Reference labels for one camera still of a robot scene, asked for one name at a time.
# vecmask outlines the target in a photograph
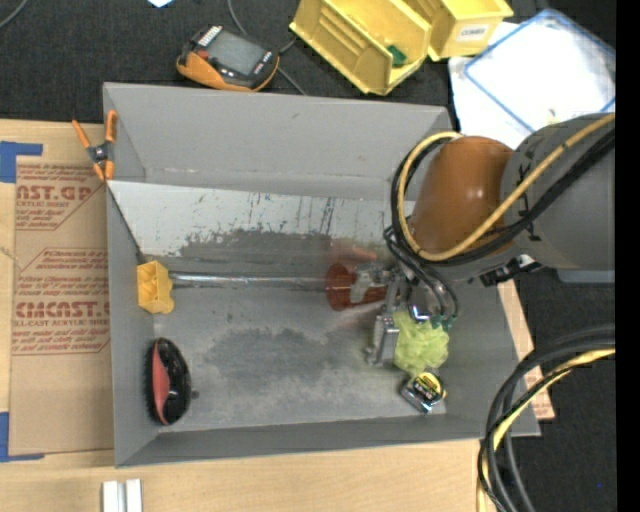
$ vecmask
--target green scrubber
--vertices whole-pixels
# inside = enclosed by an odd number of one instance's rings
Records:
[[[431,322],[416,323],[407,311],[393,313],[393,321],[400,329],[394,364],[415,376],[426,367],[439,368],[449,356],[449,335]]]

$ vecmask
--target cardboard box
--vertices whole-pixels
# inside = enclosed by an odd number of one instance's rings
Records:
[[[2,120],[0,141],[9,455],[111,448],[105,186],[70,123]]]
[[[123,84],[105,84],[104,108],[120,118],[107,199],[117,465],[482,437],[518,360],[498,289],[456,285],[447,400],[425,417],[398,394],[402,372],[364,362],[375,308],[336,313],[318,286],[336,248],[385,257],[389,180],[450,128],[445,109]],[[152,315],[137,305],[141,259],[220,280]],[[167,427],[143,384],[161,336],[199,391]],[[515,431],[537,433],[533,414]]]

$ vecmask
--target black cable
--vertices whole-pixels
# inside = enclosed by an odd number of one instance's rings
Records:
[[[240,22],[240,19],[238,18],[238,16],[236,15],[236,12],[233,8],[233,3],[232,0],[227,0],[227,8],[229,9],[229,14],[231,15],[231,19],[233,20],[233,22],[235,23],[236,27],[238,28],[238,30],[240,32],[242,32],[245,36],[248,36],[249,33],[247,32],[247,30],[244,28],[244,26],[242,25],[242,23]],[[287,44],[285,44],[282,48],[280,48],[278,50],[278,53],[280,55],[283,55],[285,52],[289,51],[289,49],[295,44],[296,42],[296,38],[294,37],[293,39],[291,39],[291,41],[289,41]],[[282,69],[282,66],[278,66],[277,69],[278,73],[280,73],[291,85],[293,85],[293,87],[303,96],[306,96],[307,93],[305,92],[305,90],[300,86],[300,84],[298,84],[298,82],[296,82],[284,69]]]
[[[424,158],[431,152],[435,151],[439,148],[446,140],[448,139],[439,139],[435,141],[433,144],[428,145],[421,151],[416,158],[411,162],[411,165],[407,171],[407,180],[405,183],[405,192],[413,178],[415,172],[418,167],[424,160]],[[407,155],[403,161],[400,163],[398,170],[393,176],[393,180],[391,182],[391,227],[387,228],[383,233],[384,239],[387,243],[387,247],[392,252],[392,254],[398,258],[402,263],[404,263],[415,275],[423,281],[427,286],[431,288],[434,295],[438,299],[440,311],[442,315],[446,318],[446,323],[450,324],[455,318],[458,316],[459,312],[459,302],[455,292],[452,288],[447,284],[445,279],[443,279],[440,274],[433,268],[424,265],[418,260],[415,253],[411,250],[409,245],[406,243],[404,237],[402,237],[402,228],[400,226],[399,216],[398,216],[398,191],[400,188],[400,173],[409,158]],[[442,293],[438,291],[438,288],[442,287],[445,292],[451,297],[453,302],[453,312],[449,315],[446,314],[449,309],[444,301]]]
[[[480,448],[480,455],[478,456],[478,475],[480,477],[480,483],[484,491],[489,495],[491,501],[493,501],[494,505],[500,509],[500,511],[505,512],[518,512],[518,509],[511,501],[509,494],[504,487],[504,483],[499,475],[499,470],[497,468],[497,463],[494,465],[491,463],[491,458],[495,460],[496,451],[493,448],[493,436],[495,431],[500,426],[502,422],[504,422],[509,417],[513,416],[517,413],[517,411],[529,400],[531,400],[536,394],[538,394],[542,389],[544,389],[549,382],[558,378],[559,376],[563,376],[568,374],[571,371],[569,368],[565,368],[562,371],[552,372],[549,375],[546,375],[543,379],[536,383],[535,386],[531,387],[525,394],[523,394],[518,401],[505,412],[500,419],[496,420],[491,428],[487,431],[484,440],[482,441]],[[484,455],[486,453],[487,462],[489,466],[489,478],[484,474],[483,468],[483,460]]]
[[[9,16],[7,16],[5,19],[0,21],[0,28],[3,28],[4,26],[8,25],[13,18],[15,18],[18,14],[20,14],[20,12],[22,12],[22,9],[24,9],[25,6],[27,5],[28,1],[29,0],[22,0],[22,3],[18,5],[18,7],[16,7],[13,10],[13,12],[9,14]]]
[[[554,342],[553,346],[548,347],[546,349],[537,349],[536,351],[529,354],[523,361],[516,367],[511,376],[507,379],[507,381],[500,388],[498,393],[496,394],[494,401],[491,405],[488,419],[487,419],[487,437],[485,438],[485,442],[482,445],[480,458],[481,461],[482,456],[486,452],[487,463],[489,466],[489,474],[491,475],[491,484],[492,489],[491,492],[487,494],[490,496],[494,503],[496,501],[500,502],[501,512],[504,510],[505,512],[516,511],[513,503],[510,501],[508,497],[508,492],[500,476],[500,472],[498,469],[497,457],[494,450],[491,449],[491,444],[487,443],[487,439],[490,440],[491,436],[489,433],[495,429],[495,426],[500,423],[501,420],[497,418],[502,414],[503,417],[508,414],[505,414],[501,411],[513,410],[513,396],[515,394],[516,386],[518,382],[533,368],[539,366],[541,364],[547,363],[554,359],[558,359],[566,356],[573,356],[580,353],[584,353],[590,350],[598,350],[603,348],[614,348],[615,347],[615,325],[605,325],[599,326],[596,328],[590,329],[582,329],[575,333],[572,333],[568,336],[564,336],[559,338]],[[511,473],[511,476],[514,477],[514,481],[516,481],[516,490],[518,491],[521,500],[523,503],[526,499],[528,499],[528,495],[526,494],[526,490],[524,489],[524,485],[522,485],[521,480],[519,479],[519,471],[517,465],[515,464],[515,458],[512,461],[508,461],[508,469]],[[481,483],[483,488],[489,486],[489,483],[484,478],[483,474],[481,475]],[[530,510],[535,512],[533,505],[530,504]]]
[[[428,285],[433,291],[434,295],[438,300],[438,305],[440,306],[440,312],[443,317],[443,328],[448,330],[449,326],[455,321],[458,317],[460,311],[460,305],[458,302],[458,297],[455,292],[451,289],[451,287],[446,283],[444,278],[442,278],[438,272],[434,269],[428,268],[422,265],[416,258],[412,255],[412,253],[408,253],[405,250],[401,249],[393,237],[393,228],[389,227],[385,229],[383,232],[383,238],[387,243],[387,247],[389,251],[405,266],[411,270],[415,277],[420,281],[424,282]],[[449,311],[449,307],[444,301],[442,293],[438,291],[438,287],[442,287],[445,292],[451,297],[451,301],[453,303],[452,311]]]

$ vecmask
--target metal bracket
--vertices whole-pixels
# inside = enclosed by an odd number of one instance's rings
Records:
[[[140,479],[102,482],[102,512],[142,512]]]

